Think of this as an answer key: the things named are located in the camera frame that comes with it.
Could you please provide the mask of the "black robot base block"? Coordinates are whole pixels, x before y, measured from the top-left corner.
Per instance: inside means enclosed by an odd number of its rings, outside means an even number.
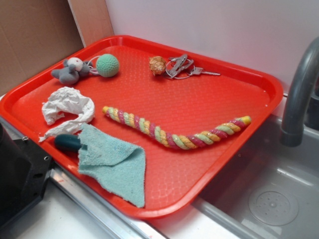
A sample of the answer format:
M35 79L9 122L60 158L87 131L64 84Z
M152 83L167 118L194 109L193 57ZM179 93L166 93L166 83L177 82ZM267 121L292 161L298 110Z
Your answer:
M52 157L26 136L12 139L0 126L0 228L3 229L44 197Z

